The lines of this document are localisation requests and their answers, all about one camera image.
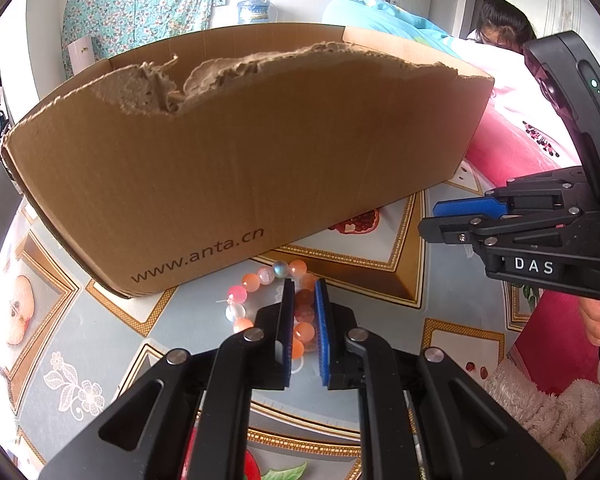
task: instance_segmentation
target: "floral curtain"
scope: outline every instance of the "floral curtain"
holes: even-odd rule
[[[66,46],[93,38],[96,60],[137,46],[208,28],[211,9],[226,0],[67,0],[62,24],[62,58],[73,75]]]

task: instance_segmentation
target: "iridescent bead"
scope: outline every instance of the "iridescent bead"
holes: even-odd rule
[[[309,305],[296,305],[294,317],[298,323],[311,323],[315,319],[314,308]]]
[[[300,288],[308,288],[309,290],[315,290],[315,282],[318,281],[318,276],[313,274],[303,274],[300,276],[299,285]]]
[[[289,264],[289,271],[294,278],[299,278],[306,273],[306,263],[302,260],[293,260]]]
[[[262,285],[271,285],[271,283],[273,283],[273,280],[276,279],[276,275],[273,272],[273,269],[269,266],[260,267],[258,269],[257,275]]]
[[[242,332],[243,330],[247,330],[253,326],[253,321],[248,317],[241,317],[240,319],[236,319],[234,322],[234,334],[238,332]]]
[[[294,328],[294,337],[306,343],[315,336],[315,328],[310,323],[298,323]]]
[[[224,315],[229,321],[233,323],[236,319],[246,317],[247,312],[240,303],[232,303],[226,306],[226,309],[224,310]]]
[[[304,354],[304,345],[298,339],[294,338],[291,345],[291,358],[299,359],[302,357],[302,354]]]
[[[260,288],[260,279],[257,274],[249,273],[242,277],[242,286],[247,292],[255,292]]]
[[[247,289],[241,285],[230,286],[227,291],[229,301],[243,304],[247,301]]]
[[[276,278],[286,278],[286,276],[289,274],[289,264],[287,262],[278,261],[275,262],[271,267],[273,268]]]
[[[314,294],[308,288],[301,288],[296,292],[294,308],[299,306],[312,306],[314,304]]]

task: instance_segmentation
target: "blue floral fabric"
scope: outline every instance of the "blue floral fabric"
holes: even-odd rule
[[[208,28],[211,9],[226,0],[67,0],[62,24],[62,58],[73,75],[66,46],[93,38],[96,60],[137,46]]]
[[[425,18],[382,0],[333,0],[322,15],[328,25],[371,28],[422,43],[450,56],[453,37]]]

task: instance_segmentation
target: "black hair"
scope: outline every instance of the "black hair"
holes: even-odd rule
[[[522,44],[534,40],[536,34],[529,18],[507,0],[485,0],[480,8],[476,27],[478,34],[495,31],[498,46],[520,52]]]

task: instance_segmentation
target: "das label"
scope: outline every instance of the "das label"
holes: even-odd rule
[[[516,269],[517,270],[527,270],[528,272],[535,271],[540,273],[540,269],[538,268],[538,263],[535,260],[531,260],[528,264],[522,258],[516,257]],[[544,266],[542,268],[542,272],[545,274],[553,274],[554,273],[554,263],[553,262],[544,262]]]

